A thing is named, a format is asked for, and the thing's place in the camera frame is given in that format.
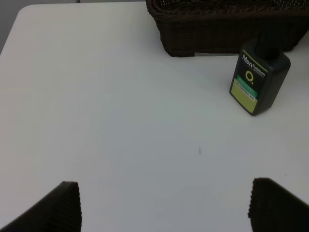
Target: wicker basket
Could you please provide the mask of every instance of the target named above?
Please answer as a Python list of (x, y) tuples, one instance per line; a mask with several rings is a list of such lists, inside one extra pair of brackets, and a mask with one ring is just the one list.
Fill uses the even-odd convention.
[(269, 23), (288, 28), (291, 50), (309, 28), (309, 0), (146, 0), (164, 49), (173, 57), (238, 53)]

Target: green label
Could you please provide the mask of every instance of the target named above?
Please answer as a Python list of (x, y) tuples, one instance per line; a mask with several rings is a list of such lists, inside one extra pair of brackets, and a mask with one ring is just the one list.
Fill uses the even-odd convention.
[(257, 104), (257, 99), (248, 93), (236, 79), (233, 81), (231, 93), (243, 107), (250, 113), (253, 113)]
[(251, 88), (239, 75), (237, 75), (236, 80), (247, 92), (254, 96), (254, 98), (257, 97), (257, 92), (253, 88)]

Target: bottle cap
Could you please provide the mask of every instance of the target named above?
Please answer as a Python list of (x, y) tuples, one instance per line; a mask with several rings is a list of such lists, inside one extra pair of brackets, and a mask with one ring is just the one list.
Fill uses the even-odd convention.
[(262, 59), (276, 59), (284, 49), (286, 38), (285, 26), (266, 26), (257, 39), (255, 53)]

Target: table surface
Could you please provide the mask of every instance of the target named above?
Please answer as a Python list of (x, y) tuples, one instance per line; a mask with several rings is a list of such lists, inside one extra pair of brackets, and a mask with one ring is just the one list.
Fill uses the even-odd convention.
[(309, 202), (309, 37), (271, 109), (237, 56), (172, 58), (144, 2), (23, 9), (0, 56), (0, 227), (63, 180), (84, 232), (248, 232), (252, 181)]

